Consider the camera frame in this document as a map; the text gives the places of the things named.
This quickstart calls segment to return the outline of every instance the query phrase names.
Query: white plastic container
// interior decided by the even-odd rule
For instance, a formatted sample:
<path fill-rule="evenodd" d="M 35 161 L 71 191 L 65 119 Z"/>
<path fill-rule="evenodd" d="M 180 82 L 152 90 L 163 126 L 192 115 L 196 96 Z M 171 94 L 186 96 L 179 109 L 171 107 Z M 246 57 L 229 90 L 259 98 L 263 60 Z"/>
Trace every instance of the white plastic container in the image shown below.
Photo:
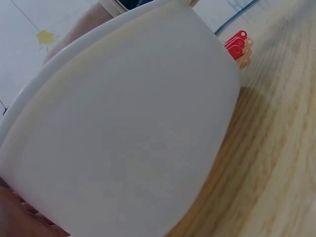
<path fill-rule="evenodd" d="M 0 176 L 75 237 L 161 237 L 215 160 L 239 69 L 188 2 L 156 0 L 52 59 L 0 127 Z"/>

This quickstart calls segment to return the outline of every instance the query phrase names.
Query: wood grain surface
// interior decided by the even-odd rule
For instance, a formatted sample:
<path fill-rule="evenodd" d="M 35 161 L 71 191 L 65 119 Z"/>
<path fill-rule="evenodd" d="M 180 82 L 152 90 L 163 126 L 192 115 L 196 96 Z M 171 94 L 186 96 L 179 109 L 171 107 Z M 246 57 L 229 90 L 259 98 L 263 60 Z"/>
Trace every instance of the wood grain surface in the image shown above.
<path fill-rule="evenodd" d="M 166 237 L 316 237 L 316 0 L 247 29 L 251 63 L 216 162 Z"/>

